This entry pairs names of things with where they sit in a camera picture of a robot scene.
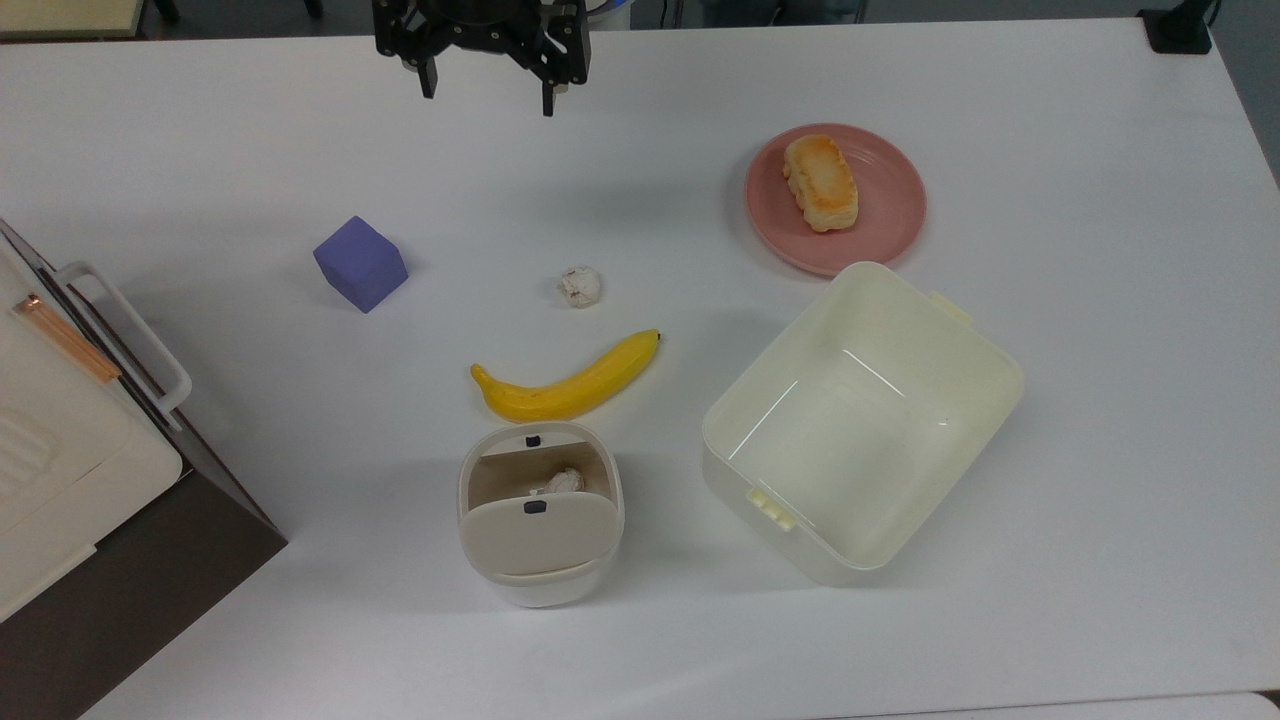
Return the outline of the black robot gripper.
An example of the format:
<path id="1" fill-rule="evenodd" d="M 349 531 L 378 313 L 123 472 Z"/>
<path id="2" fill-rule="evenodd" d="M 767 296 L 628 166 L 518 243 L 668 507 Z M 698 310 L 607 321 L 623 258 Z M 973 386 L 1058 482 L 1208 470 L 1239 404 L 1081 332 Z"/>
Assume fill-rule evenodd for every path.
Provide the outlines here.
<path id="1" fill-rule="evenodd" d="M 562 86 L 585 85 L 590 38 L 585 1 L 375 1 L 375 46 L 419 77 L 436 96 L 436 58 L 457 47 L 507 56 L 535 74 L 541 114 L 552 118 Z"/>

